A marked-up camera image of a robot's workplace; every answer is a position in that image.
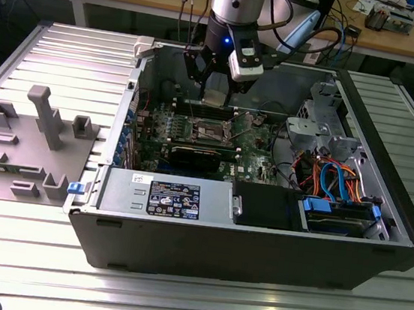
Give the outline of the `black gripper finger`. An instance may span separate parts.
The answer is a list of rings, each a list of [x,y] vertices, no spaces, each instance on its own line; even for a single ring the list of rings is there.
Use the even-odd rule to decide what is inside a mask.
[[[199,85],[199,100],[205,96],[206,83],[215,71],[217,56],[212,50],[186,46],[183,52],[187,76]]]
[[[231,76],[227,77],[227,82],[228,82],[229,91],[227,92],[225,100],[224,100],[224,104],[223,104],[224,107],[229,106],[230,100],[234,94],[238,94],[238,93],[244,94],[247,91],[249,91],[250,88],[254,84],[253,80],[244,81],[244,82],[236,82],[235,80],[233,80]]]

